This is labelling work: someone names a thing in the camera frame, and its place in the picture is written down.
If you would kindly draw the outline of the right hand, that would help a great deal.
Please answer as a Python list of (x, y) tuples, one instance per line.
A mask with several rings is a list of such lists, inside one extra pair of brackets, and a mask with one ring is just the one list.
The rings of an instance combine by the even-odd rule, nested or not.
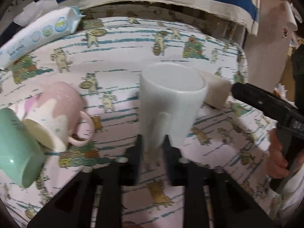
[(267, 159), (267, 174), (274, 179), (283, 179), (288, 176), (288, 162), (282, 154), (282, 144), (276, 135), (276, 129), (269, 132), (269, 157)]

